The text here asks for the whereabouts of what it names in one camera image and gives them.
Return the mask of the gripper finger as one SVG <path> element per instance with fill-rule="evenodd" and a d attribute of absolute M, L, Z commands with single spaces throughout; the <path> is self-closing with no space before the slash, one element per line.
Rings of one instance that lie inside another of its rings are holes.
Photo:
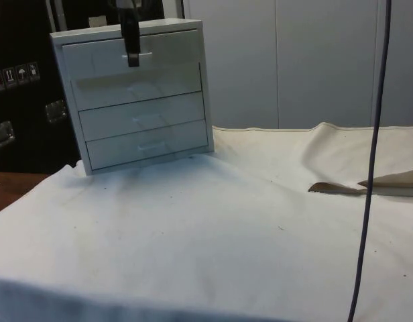
<path fill-rule="evenodd" d="M 129 67 L 139 67 L 140 29 L 137 9 L 119 8 L 121 34 L 124 39 Z"/>

